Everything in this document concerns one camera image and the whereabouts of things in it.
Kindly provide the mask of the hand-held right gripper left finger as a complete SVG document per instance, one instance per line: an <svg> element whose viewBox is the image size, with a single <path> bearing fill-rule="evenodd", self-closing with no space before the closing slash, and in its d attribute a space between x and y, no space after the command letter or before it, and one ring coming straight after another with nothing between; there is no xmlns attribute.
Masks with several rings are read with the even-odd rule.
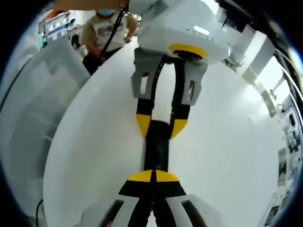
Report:
<svg viewBox="0 0 303 227"><path fill-rule="evenodd" d="M105 210L97 202L82 213L82 227L146 227L153 206L153 171L130 176Z"/></svg>

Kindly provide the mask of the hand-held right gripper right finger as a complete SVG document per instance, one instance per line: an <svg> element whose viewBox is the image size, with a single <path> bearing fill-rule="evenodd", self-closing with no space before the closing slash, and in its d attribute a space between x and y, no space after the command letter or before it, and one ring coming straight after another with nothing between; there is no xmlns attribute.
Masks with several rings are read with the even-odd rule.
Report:
<svg viewBox="0 0 303 227"><path fill-rule="evenodd" d="M225 227L221 212L195 194L187 194L179 179L156 170L155 219L159 227Z"/></svg>

